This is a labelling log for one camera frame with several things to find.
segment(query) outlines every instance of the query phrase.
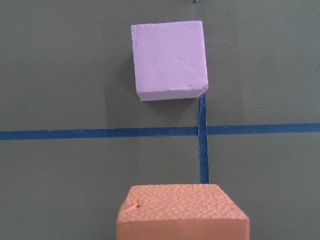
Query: blue tape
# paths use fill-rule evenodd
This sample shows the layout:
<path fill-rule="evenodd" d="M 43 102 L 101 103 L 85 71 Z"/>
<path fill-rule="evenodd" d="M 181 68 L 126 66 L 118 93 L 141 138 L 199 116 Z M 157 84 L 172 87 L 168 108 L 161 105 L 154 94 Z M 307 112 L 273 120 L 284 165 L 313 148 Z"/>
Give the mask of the blue tape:
<path fill-rule="evenodd" d="M 197 136 L 196 126 L 186 127 L 145 127 L 114 129 L 71 129 L 71 130 L 30 130 L 0 131 L 0 140 L 40 140 L 40 139 L 88 139 L 127 138 L 156 136 Z"/>
<path fill-rule="evenodd" d="M 208 161 L 208 135 L 207 135 L 207 104 L 206 95 L 200 98 L 199 117 L 198 117 L 198 135 L 199 135 L 199 154 L 200 154 L 200 182 L 209 183 L 209 161 Z"/>
<path fill-rule="evenodd" d="M 317 133 L 320 123 L 208 126 L 208 135 Z"/>

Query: orange foam block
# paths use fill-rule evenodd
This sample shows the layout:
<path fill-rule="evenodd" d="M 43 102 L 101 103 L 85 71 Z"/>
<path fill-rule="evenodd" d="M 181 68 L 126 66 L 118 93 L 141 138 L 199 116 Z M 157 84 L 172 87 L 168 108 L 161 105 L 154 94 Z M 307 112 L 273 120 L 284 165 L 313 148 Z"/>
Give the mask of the orange foam block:
<path fill-rule="evenodd" d="M 215 184 L 131 187 L 118 240 L 248 240 L 249 218 Z"/>

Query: gray tabletop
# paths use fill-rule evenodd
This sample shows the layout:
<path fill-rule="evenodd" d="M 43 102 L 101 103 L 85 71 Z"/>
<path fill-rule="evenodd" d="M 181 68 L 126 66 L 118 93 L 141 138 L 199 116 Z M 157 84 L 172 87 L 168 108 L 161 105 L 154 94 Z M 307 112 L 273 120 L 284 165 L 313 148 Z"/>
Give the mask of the gray tabletop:
<path fill-rule="evenodd" d="M 320 123 L 320 2 L 1 1 L 0 131 L 195 127 L 141 102 L 130 26 L 202 20 L 209 126 Z M 208 137 L 252 240 L 320 238 L 320 133 Z M 130 186 L 199 183 L 197 136 L 0 141 L 1 240 L 115 240 Z"/>

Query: cube top face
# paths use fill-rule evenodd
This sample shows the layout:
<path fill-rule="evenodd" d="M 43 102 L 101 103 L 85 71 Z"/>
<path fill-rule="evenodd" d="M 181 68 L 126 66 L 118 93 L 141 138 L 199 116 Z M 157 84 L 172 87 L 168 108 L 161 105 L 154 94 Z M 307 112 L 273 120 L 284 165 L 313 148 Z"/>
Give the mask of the cube top face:
<path fill-rule="evenodd" d="M 117 222 L 188 219 L 249 220 L 218 185 L 167 184 L 133 186 Z"/>
<path fill-rule="evenodd" d="M 142 101 L 197 98 L 208 89 L 202 21 L 132 25 L 131 34 Z"/>

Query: block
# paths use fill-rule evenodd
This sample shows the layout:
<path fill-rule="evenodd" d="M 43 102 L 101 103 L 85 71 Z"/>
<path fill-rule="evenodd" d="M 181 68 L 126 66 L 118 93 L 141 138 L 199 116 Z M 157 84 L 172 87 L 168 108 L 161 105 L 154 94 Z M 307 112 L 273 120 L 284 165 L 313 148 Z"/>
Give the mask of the block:
<path fill-rule="evenodd" d="M 131 26 L 141 101 L 197 98 L 208 89 L 202 21 Z"/>
<path fill-rule="evenodd" d="M 215 184 L 131 187 L 117 240 L 248 240 L 249 218 Z"/>

